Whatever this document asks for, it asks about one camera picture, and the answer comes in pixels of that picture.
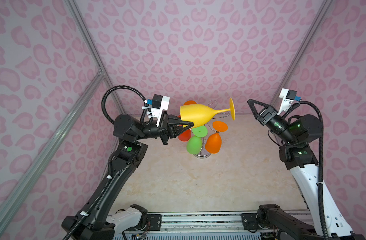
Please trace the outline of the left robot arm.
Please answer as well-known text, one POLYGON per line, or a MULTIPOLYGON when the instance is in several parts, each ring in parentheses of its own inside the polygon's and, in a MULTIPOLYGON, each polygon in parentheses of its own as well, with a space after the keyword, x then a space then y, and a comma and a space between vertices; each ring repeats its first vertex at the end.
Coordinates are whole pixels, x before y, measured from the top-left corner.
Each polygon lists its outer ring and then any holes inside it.
POLYGON ((65 240, 112 240, 117 234, 128 229, 143 231, 147 229, 147 209, 131 205, 127 210, 109 216, 115 199, 129 177, 142 162, 148 145, 143 139, 161 139, 164 145, 189 130, 194 123, 181 118, 162 114, 161 126, 156 121, 142 125, 134 117, 121 114, 114 120, 113 135, 120 142, 109 156, 107 173, 87 203, 75 216, 67 216, 62 222, 65 240))

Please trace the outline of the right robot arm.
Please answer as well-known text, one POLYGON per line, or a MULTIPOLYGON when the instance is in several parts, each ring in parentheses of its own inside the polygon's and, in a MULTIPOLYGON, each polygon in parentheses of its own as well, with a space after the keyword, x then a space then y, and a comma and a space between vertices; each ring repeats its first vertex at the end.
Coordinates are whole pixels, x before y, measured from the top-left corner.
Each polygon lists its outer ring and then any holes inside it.
POLYGON ((309 209, 313 225, 286 213, 276 204, 259 206, 256 224, 277 227, 280 238, 287 233, 294 240, 363 240, 338 209, 323 180, 324 124, 319 108, 308 101, 292 105, 283 115, 271 105, 249 99, 255 119, 282 140, 279 158, 293 176, 309 209))

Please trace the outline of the green wine glass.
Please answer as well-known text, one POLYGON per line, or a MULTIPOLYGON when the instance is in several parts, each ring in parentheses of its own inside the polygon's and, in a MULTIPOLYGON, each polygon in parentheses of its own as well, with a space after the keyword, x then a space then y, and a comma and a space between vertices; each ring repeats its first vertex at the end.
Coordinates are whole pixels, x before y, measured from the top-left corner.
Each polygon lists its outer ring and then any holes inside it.
POLYGON ((193 136, 189 139, 186 150, 191 155, 197 155, 202 150, 203 138, 208 135, 206 126, 191 129, 193 136))

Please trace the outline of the yellow wine glass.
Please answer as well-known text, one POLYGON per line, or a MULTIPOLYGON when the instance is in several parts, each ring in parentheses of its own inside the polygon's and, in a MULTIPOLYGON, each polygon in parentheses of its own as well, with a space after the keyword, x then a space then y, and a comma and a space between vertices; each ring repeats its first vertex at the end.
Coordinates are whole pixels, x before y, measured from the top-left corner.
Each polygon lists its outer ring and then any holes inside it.
POLYGON ((194 128, 201 127, 208 123, 215 115, 230 112, 233 120, 236 119, 235 105, 232 98, 229 99, 229 108, 214 110, 201 104, 185 105, 180 107, 182 121, 192 122, 194 128))

